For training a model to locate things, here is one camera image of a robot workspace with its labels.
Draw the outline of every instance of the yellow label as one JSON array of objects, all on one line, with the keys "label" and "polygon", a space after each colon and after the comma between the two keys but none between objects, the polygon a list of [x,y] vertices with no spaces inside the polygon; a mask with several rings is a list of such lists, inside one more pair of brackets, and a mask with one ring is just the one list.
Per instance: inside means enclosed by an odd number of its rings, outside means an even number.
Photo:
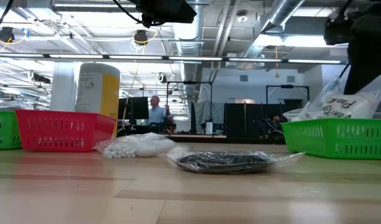
[{"label": "yellow label", "polygon": [[100,113],[116,119],[113,136],[117,135],[117,118],[118,118],[118,98],[120,89],[120,79],[114,75],[105,73],[102,79],[102,99]]}]

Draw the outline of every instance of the white bag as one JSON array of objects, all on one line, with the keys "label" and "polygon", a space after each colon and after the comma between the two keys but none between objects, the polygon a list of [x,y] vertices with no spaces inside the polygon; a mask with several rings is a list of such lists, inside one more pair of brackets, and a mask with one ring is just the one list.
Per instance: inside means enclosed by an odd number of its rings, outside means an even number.
[{"label": "white bag", "polygon": [[135,134],[98,143],[97,149],[105,158],[151,157],[175,148],[177,144],[159,134]]},{"label": "white bag", "polygon": [[381,102],[380,91],[360,91],[355,95],[343,95],[344,80],[330,82],[312,103],[301,110],[284,113],[289,121],[304,121],[320,118],[371,119]]}]

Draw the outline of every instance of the plastic basket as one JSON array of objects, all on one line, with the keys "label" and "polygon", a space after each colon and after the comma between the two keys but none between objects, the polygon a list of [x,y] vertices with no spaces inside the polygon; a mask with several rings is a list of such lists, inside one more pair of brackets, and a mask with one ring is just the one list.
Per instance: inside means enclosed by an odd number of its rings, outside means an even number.
[{"label": "plastic basket", "polygon": [[381,159],[381,120],[316,119],[282,124],[287,148],[335,159]]},{"label": "plastic basket", "polygon": [[22,147],[28,151],[90,152],[111,139],[116,120],[96,113],[17,110]]},{"label": "plastic basket", "polygon": [[20,149],[21,139],[15,111],[0,111],[0,149]]}]

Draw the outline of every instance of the green basket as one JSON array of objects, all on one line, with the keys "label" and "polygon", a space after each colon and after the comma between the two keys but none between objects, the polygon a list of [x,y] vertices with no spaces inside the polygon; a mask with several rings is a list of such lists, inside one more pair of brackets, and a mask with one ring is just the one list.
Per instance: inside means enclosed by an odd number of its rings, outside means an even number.
[{"label": "green basket", "polygon": [[283,123],[287,148],[333,159],[381,159],[381,119],[316,119]]},{"label": "green basket", "polygon": [[0,111],[0,149],[21,148],[15,111]]}]

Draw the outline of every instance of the red basket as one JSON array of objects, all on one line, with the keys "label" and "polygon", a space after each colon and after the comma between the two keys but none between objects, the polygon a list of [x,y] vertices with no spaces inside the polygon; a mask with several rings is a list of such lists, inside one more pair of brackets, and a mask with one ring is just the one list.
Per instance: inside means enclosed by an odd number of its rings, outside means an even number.
[{"label": "red basket", "polygon": [[28,151],[90,152],[111,139],[114,118],[97,113],[17,110],[22,148]]}]

